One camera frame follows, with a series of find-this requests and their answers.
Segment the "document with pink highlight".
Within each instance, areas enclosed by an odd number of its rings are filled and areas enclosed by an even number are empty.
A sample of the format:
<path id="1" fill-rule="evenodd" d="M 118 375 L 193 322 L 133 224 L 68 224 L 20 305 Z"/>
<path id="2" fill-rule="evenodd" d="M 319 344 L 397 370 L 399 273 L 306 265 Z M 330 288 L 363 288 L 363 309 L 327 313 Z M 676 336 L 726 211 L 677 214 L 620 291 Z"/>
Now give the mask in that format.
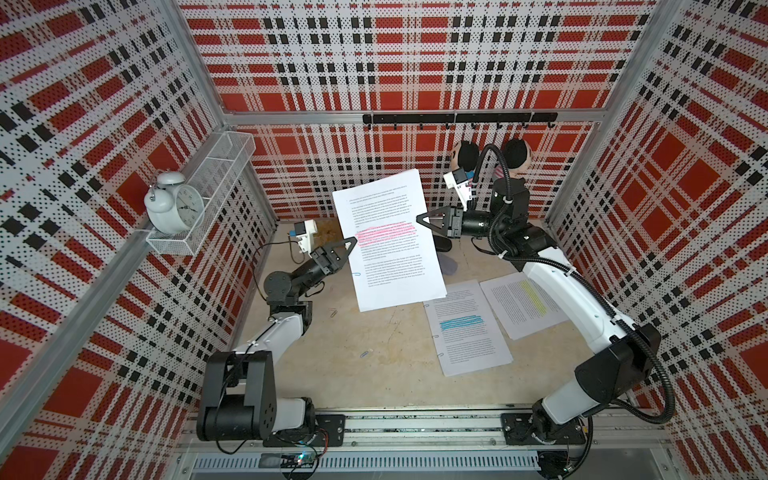
<path id="1" fill-rule="evenodd" d="M 416 222 L 427 211 L 418 170 L 335 191 L 332 198 L 343 235 L 357 240 L 349 264 L 360 311 L 446 296 L 432 231 Z"/>

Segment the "document with yellow highlight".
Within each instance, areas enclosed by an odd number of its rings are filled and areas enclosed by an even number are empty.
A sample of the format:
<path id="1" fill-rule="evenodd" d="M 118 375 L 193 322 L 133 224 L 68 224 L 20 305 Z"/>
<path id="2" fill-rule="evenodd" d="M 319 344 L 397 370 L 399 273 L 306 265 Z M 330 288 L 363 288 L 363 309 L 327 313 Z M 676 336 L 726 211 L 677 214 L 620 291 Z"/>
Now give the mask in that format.
<path id="1" fill-rule="evenodd" d="M 524 273 L 480 283 L 495 316 L 512 340 L 520 340 L 568 320 L 556 302 Z"/>

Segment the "document with blue highlight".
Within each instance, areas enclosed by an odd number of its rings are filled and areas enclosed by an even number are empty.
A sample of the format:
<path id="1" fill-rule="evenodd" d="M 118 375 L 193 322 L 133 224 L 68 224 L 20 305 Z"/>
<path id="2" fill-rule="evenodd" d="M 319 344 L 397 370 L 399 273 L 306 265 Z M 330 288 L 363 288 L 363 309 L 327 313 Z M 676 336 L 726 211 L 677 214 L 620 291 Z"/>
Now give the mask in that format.
<path id="1" fill-rule="evenodd" d="M 476 280 L 451 284 L 424 303 L 442 372 L 447 377 L 508 365 L 513 356 Z"/>

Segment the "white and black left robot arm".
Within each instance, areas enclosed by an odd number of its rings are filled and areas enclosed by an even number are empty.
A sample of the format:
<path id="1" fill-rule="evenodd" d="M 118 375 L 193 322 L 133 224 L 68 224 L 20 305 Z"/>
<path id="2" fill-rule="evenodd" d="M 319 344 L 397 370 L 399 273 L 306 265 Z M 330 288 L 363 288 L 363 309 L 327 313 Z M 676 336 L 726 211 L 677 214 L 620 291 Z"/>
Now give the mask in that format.
<path id="1" fill-rule="evenodd" d="M 308 397 L 280 398 L 275 366 L 312 323 L 309 290 L 339 272 L 357 245 L 357 238 L 316 248 L 292 272 L 274 271 L 264 282 L 269 315 L 266 328 L 234 351 L 212 354 L 204 373 L 196 422 L 199 440 L 311 440 L 318 427 Z"/>

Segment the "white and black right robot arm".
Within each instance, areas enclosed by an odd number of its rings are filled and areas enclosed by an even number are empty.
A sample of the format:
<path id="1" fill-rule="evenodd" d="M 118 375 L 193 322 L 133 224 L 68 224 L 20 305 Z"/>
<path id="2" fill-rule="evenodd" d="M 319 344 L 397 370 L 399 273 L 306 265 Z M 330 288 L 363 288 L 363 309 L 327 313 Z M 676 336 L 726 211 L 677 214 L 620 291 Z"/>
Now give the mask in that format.
<path id="1" fill-rule="evenodd" d="M 471 208 L 471 181 L 463 170 L 448 173 L 446 185 L 461 201 L 417 216 L 418 224 L 447 238 L 484 237 L 489 253 L 521 268 L 561 309 L 582 335 L 593 355 L 574 370 L 572 380 L 535 402 L 523 437 L 555 444 L 581 420 L 611 405 L 636 418 L 661 425 L 676 407 L 672 381 L 657 356 L 659 331 L 639 325 L 610 304 L 564 256 L 556 242 L 528 220 L 529 191 L 519 180 L 495 182 L 489 210 Z M 657 375 L 663 407 L 650 415 L 622 400 L 622 395 Z"/>

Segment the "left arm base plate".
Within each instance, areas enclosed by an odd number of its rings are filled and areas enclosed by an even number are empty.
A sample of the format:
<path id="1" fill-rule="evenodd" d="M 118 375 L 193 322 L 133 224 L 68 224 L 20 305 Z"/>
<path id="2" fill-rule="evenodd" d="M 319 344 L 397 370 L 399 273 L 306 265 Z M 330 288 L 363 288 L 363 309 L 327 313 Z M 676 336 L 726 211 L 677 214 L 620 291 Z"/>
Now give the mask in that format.
<path id="1" fill-rule="evenodd" d="M 302 426 L 273 433 L 263 441 L 263 446 L 311 446 L 317 449 L 339 447 L 344 440 L 345 422 L 343 414 L 310 413 Z"/>

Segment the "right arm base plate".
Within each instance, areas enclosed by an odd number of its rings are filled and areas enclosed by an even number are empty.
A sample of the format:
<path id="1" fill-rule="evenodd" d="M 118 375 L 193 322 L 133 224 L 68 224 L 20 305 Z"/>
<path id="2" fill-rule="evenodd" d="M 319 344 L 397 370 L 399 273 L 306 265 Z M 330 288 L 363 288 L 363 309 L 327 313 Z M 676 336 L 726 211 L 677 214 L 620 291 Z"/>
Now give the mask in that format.
<path id="1" fill-rule="evenodd" d="M 584 446 L 586 434 L 579 418 L 557 424 L 539 412 L 517 412 L 501 415 L 502 433 L 507 445 Z"/>

